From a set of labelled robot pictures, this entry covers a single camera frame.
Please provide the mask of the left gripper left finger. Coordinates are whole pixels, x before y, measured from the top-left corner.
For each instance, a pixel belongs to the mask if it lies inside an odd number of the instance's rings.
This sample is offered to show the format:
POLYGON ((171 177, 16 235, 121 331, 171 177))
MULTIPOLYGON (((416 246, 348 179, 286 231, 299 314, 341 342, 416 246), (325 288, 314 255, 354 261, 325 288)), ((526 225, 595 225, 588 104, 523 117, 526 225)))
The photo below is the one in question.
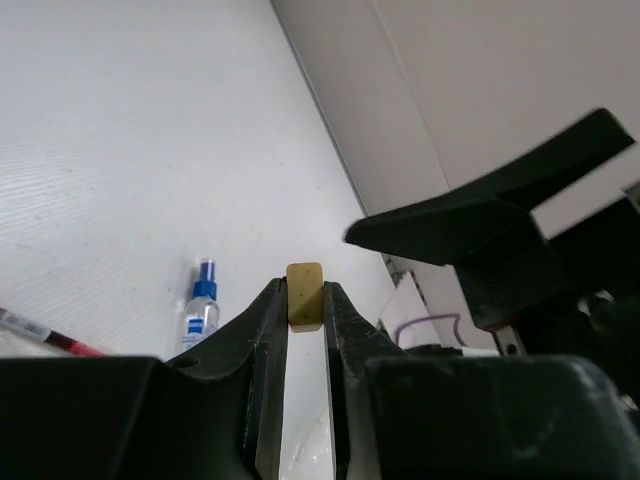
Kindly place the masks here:
POLYGON ((191 350, 1 363, 5 479, 274 479, 287 286, 275 279, 191 350))

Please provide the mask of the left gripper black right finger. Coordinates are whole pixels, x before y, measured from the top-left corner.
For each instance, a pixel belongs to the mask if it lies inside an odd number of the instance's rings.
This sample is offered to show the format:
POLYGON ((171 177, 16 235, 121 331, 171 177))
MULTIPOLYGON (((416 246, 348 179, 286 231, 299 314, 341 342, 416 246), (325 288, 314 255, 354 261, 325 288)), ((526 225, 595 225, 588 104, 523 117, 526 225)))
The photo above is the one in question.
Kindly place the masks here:
POLYGON ((575 356, 407 353, 324 289, 338 479, 635 479, 614 384, 575 356))

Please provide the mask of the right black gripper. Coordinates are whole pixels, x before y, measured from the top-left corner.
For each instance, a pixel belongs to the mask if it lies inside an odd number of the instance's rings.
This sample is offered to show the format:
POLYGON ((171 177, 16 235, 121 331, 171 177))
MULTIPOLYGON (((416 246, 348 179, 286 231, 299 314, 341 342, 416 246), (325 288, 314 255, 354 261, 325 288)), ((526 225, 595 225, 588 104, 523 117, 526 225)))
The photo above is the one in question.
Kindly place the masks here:
POLYGON ((477 328, 511 327, 528 353, 578 350, 589 342, 582 298, 639 295, 639 211, 622 199, 552 239, 529 215, 634 143, 609 110, 597 108, 455 190, 355 222, 344 240, 427 264, 457 263, 477 328))

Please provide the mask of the tan eraser block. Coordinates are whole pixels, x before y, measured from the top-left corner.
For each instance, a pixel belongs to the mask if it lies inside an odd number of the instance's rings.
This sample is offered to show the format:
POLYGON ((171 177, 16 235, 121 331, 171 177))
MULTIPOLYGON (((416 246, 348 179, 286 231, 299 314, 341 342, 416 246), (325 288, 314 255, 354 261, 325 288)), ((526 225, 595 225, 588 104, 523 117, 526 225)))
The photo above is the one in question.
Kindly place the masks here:
POLYGON ((314 332, 323 325, 324 279, 318 262, 294 263, 286 269, 287 317, 294 333, 314 332))

